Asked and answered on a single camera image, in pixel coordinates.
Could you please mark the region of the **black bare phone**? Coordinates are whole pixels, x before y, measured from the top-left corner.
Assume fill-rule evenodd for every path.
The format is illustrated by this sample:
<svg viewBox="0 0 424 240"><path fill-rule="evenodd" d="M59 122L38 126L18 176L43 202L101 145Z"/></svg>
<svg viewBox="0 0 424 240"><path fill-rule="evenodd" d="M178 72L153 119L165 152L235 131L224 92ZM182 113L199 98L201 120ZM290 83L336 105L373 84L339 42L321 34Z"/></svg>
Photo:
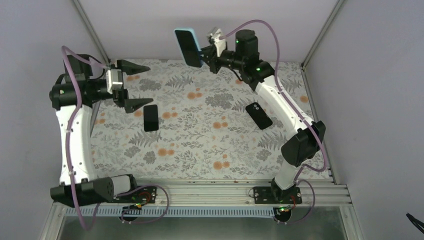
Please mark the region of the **black bare phone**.
<svg viewBox="0 0 424 240"><path fill-rule="evenodd" d="M154 132L159 130L158 106L156 104L143 107L144 131Z"/></svg>

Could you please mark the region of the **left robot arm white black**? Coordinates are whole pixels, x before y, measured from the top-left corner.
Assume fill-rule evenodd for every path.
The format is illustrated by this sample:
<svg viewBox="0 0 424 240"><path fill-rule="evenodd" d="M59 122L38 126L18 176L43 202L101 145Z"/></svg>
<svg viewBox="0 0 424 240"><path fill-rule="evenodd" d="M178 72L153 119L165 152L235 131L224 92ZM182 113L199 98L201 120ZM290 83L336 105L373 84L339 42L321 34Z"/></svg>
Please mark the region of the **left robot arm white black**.
<svg viewBox="0 0 424 240"><path fill-rule="evenodd" d="M149 71L148 66L127 60L101 64L102 75L93 76L92 67L100 62L89 54L68 55L62 74L49 92L58 119L62 164L59 185L50 189L51 198L69 207L109 203L119 195L131 203L139 188L131 174L100 177L91 159L93 107L112 100L126 113L133 113L152 102L150 98L129 98L123 77Z"/></svg>

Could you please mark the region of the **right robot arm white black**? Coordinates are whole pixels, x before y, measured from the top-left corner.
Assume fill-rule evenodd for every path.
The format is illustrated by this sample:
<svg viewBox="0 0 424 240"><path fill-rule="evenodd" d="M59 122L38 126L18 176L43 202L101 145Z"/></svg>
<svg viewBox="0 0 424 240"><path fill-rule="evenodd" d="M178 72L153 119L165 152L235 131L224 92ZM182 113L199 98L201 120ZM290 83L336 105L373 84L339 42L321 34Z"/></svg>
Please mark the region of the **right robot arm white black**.
<svg viewBox="0 0 424 240"><path fill-rule="evenodd" d="M202 60L212 73L221 68L236 70L283 124L287 141L281 146L283 161L271 180L271 198L278 204L289 199L300 170L321 149L326 126L311 119L290 97L277 77L276 67L260 59L258 38L253 30L236 32L235 50L228 50L221 29L215 27L207 35L210 46L201 49Z"/></svg>

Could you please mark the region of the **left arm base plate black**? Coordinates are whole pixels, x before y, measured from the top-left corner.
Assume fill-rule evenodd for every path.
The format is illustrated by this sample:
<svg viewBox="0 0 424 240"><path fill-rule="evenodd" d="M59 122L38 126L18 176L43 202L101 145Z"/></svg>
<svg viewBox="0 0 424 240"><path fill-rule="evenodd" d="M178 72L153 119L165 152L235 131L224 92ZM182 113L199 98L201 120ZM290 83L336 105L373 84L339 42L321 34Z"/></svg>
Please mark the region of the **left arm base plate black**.
<svg viewBox="0 0 424 240"><path fill-rule="evenodd" d="M117 196L113 199L117 203L129 203L129 204L154 204L157 196L156 186L143 187L128 195Z"/></svg>

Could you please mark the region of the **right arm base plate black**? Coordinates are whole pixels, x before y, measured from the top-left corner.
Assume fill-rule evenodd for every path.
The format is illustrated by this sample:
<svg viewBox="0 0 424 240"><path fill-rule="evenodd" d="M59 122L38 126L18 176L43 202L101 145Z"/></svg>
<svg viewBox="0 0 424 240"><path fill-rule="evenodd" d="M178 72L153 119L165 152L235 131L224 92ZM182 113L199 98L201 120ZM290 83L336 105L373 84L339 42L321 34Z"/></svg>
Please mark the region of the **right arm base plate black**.
<svg viewBox="0 0 424 240"><path fill-rule="evenodd" d="M302 204L302 194L300 188L292 186L289 189L281 190L278 187L255 186L253 190L253 199L255 204Z"/></svg>

